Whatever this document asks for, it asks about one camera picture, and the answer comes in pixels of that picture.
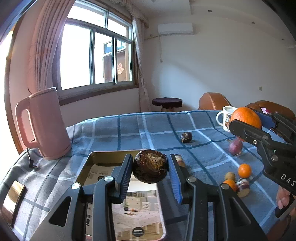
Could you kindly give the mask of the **right hand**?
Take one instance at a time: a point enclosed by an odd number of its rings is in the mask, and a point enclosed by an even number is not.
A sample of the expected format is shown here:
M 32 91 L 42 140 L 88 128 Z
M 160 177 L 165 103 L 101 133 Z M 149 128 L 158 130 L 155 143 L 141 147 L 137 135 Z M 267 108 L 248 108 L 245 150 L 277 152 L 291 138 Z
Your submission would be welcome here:
M 288 206 L 290 201 L 290 192 L 281 186 L 278 188 L 276 195 L 277 207 L 281 210 L 284 207 Z

